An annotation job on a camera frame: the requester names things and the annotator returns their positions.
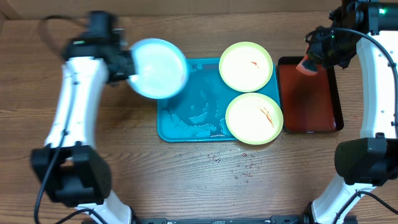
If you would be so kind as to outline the light blue plate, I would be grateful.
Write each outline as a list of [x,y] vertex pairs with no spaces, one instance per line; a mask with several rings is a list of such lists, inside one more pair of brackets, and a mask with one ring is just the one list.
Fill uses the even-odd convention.
[[130,47],[135,74],[127,80],[138,94],[155,100],[180,93],[189,78],[183,52],[163,39],[142,39]]

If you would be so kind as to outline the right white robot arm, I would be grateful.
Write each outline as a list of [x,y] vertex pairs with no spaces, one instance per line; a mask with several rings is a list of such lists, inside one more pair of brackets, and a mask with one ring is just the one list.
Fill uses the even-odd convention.
[[336,175],[308,204],[301,223],[355,223],[349,211],[364,195],[397,178],[397,4],[345,0],[329,13],[330,27],[317,27],[298,70],[348,67],[358,57],[363,76],[364,113],[360,137],[340,143]]

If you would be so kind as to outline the orange black sponge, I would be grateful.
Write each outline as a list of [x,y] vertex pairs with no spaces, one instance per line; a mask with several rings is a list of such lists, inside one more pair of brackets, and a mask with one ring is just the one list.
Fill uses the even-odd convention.
[[308,55],[303,57],[303,59],[296,66],[296,69],[305,75],[316,75],[318,73],[317,64],[314,60],[310,59]]

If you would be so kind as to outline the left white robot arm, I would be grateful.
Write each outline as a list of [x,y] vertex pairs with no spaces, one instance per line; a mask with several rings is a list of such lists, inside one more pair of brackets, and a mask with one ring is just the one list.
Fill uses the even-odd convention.
[[112,189],[111,169],[95,149],[95,124],[103,88],[136,72],[132,55],[123,47],[117,18],[91,11],[84,31],[59,49],[39,22],[42,42],[62,65],[62,87],[55,118],[43,147],[34,149],[31,166],[40,180],[37,199],[85,213],[95,223],[139,223],[134,210]]

